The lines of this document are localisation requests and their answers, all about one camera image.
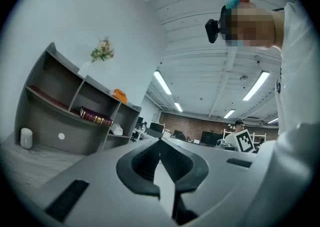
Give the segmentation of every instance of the red book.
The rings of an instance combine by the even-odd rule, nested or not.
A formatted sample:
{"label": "red book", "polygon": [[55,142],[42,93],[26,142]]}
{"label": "red book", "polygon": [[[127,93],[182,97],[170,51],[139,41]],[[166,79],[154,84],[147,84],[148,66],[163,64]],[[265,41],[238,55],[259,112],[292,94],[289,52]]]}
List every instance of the red book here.
{"label": "red book", "polygon": [[85,107],[81,107],[80,109],[80,116],[81,118],[83,118],[84,120],[87,121],[92,121],[101,125],[104,125],[106,127],[111,127],[113,125],[113,121],[108,118],[105,115],[102,115],[100,113],[97,113],[93,110],[90,110],[88,108]]}

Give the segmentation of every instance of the ceiling light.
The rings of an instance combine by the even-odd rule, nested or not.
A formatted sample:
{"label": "ceiling light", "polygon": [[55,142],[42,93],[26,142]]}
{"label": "ceiling light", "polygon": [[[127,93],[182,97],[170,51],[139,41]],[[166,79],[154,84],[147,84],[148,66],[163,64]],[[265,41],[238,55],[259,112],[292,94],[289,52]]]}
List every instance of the ceiling light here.
{"label": "ceiling light", "polygon": [[275,119],[269,121],[267,124],[271,124],[271,123],[273,123],[273,122],[276,122],[277,120],[278,120],[278,118],[275,118]]}
{"label": "ceiling light", "polygon": [[159,81],[159,83],[160,83],[160,85],[162,86],[162,88],[164,89],[164,91],[165,91],[168,95],[172,95],[169,87],[167,86],[167,84],[166,84],[164,78],[161,76],[160,72],[157,70],[157,71],[154,72],[153,75],[154,75],[154,76],[156,77],[156,79]]}
{"label": "ceiling light", "polygon": [[231,114],[233,114],[236,110],[235,109],[231,109],[223,118],[227,119],[230,117]]}
{"label": "ceiling light", "polygon": [[262,84],[266,81],[268,76],[270,75],[267,71],[262,71],[257,81],[254,83],[253,87],[250,89],[249,93],[243,98],[244,101],[248,101],[262,86]]}
{"label": "ceiling light", "polygon": [[182,109],[181,109],[179,103],[175,102],[174,104],[175,104],[175,107],[179,110],[179,112],[182,113]]}

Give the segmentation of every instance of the curved shelf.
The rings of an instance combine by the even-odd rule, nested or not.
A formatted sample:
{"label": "curved shelf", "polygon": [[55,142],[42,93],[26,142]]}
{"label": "curved shelf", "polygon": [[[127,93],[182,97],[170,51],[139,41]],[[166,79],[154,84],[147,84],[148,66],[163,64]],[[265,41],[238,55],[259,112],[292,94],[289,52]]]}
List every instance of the curved shelf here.
{"label": "curved shelf", "polygon": [[79,68],[75,66],[73,63],[71,63],[68,59],[63,57],[56,49],[52,49],[51,47],[48,47],[45,50],[50,56],[52,56],[54,59],[56,59],[60,64],[63,66],[68,66],[68,70],[70,70],[74,75],[76,75],[80,79],[84,79],[82,76],[78,74]]}
{"label": "curved shelf", "polygon": [[109,128],[108,126],[104,126],[104,125],[101,125],[101,124],[98,124],[98,123],[88,121],[88,120],[81,118],[81,116],[78,115],[76,111],[68,111],[68,107],[66,105],[55,100],[54,98],[52,98],[51,96],[42,92],[41,90],[39,90],[35,86],[26,85],[25,89],[28,90],[31,94],[33,94],[38,100],[47,104],[51,109],[53,109],[57,112],[60,112],[60,113],[64,114],[65,116],[68,116],[76,121],[86,123],[88,125]]}
{"label": "curved shelf", "polygon": [[97,82],[96,80],[94,80],[91,76],[86,76],[84,81],[88,84],[90,84],[91,86],[95,87],[96,89],[100,90],[102,93],[106,94],[107,96],[111,97],[112,99],[114,99],[115,101],[118,101],[119,103],[121,103],[122,105],[125,105],[126,107],[136,111],[137,113],[139,113],[141,110],[135,108],[135,106],[133,104],[131,104],[130,102],[128,103],[124,103],[122,101],[120,101],[119,99],[115,98],[114,96],[110,95],[110,90],[105,88],[103,85],[101,85],[99,82]]}

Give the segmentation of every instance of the flower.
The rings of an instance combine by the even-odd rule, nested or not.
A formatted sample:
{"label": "flower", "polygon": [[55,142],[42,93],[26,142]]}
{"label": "flower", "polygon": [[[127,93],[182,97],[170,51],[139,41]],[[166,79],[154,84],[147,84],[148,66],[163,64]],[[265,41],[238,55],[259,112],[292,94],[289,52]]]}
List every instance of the flower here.
{"label": "flower", "polygon": [[110,47],[107,45],[105,48],[104,48],[104,52],[108,53],[110,50]]}
{"label": "flower", "polygon": [[100,46],[101,48],[104,48],[107,45],[107,43],[105,41],[101,41],[98,45],[98,47]]}

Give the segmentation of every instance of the white cylinder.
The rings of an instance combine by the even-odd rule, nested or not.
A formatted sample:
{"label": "white cylinder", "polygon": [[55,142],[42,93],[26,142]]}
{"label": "white cylinder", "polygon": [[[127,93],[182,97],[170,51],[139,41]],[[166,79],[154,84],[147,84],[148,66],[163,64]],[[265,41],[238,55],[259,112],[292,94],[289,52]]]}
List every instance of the white cylinder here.
{"label": "white cylinder", "polygon": [[29,128],[22,128],[20,133],[20,144],[25,149],[32,147],[32,131]]}

